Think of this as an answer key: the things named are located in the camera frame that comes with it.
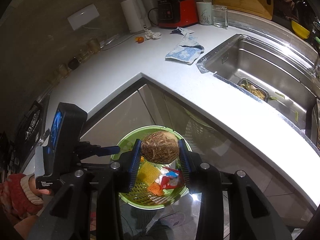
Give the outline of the red knit sleeve forearm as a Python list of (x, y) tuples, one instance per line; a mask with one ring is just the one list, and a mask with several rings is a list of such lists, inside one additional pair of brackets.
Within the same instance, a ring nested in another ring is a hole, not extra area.
[(1, 208), (11, 224), (37, 215), (43, 208), (42, 197), (31, 191), (29, 182), (34, 174), (11, 174), (1, 183)]

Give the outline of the person's left hand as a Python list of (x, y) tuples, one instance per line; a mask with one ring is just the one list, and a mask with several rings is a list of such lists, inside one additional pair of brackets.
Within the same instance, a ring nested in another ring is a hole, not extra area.
[(51, 195), (50, 189), (38, 189), (35, 175), (15, 174), (12, 179), (11, 200), (20, 222), (14, 225), (23, 239), (27, 239), (31, 228), (37, 221), (43, 208), (43, 196)]

